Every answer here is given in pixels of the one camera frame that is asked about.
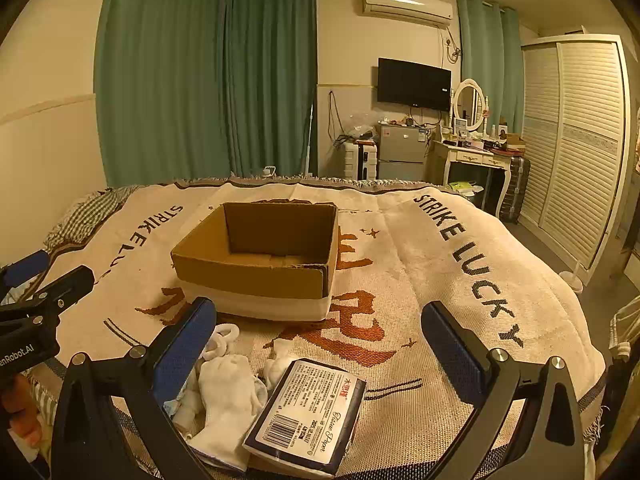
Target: flat screen tv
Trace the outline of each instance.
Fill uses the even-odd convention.
[[[435,66],[378,59],[378,101],[449,111],[451,70]]]

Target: screw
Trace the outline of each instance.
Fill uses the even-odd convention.
[[[82,363],[84,363],[84,359],[85,359],[85,355],[82,352],[78,352],[76,355],[74,355],[71,358],[71,362],[73,364],[75,364],[76,366],[81,365]]]
[[[564,359],[558,356],[553,356],[551,358],[551,364],[554,366],[554,368],[562,370],[564,368]]]
[[[129,355],[134,359],[140,359],[146,354],[146,347],[142,345],[134,346],[131,350],[129,350]]]
[[[496,361],[503,363],[509,358],[509,353],[502,348],[494,348],[491,350],[491,357]]]

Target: wardrobe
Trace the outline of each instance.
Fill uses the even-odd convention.
[[[520,221],[587,283],[628,173],[625,52],[619,36],[604,34],[541,38],[522,50],[531,169]]]

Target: teal curtain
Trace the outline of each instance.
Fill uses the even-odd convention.
[[[510,132],[522,131],[524,66],[518,13],[458,0],[462,36],[462,79],[475,79],[489,97],[487,132],[504,117]]]
[[[235,174],[299,174],[315,99],[316,0],[223,0],[223,107]]]
[[[228,176],[220,0],[104,0],[94,65],[110,186]]]

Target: blanket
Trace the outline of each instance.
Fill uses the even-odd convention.
[[[236,350],[259,372],[276,338],[293,351],[367,380],[356,443],[340,478],[423,476],[460,431],[472,406],[462,403],[420,329],[422,307],[441,300],[487,348],[515,359],[568,364],[588,431],[600,409],[605,364],[591,345],[586,320],[569,286],[531,254],[497,218],[461,196],[421,189],[336,189],[302,184],[243,187],[197,183],[130,190],[81,246],[67,245],[38,286],[78,265],[95,275],[94,290],[66,310],[60,354],[33,370],[40,387],[59,395],[71,357],[124,355],[149,344],[186,307],[170,251],[224,202],[291,199],[338,206],[340,245],[330,316],[318,324],[233,318]],[[230,320],[221,316],[220,322]],[[124,433],[153,471],[122,399]],[[515,402],[481,471],[496,467],[518,420]],[[264,478],[252,458],[248,478]],[[224,473],[212,471],[223,477]]]

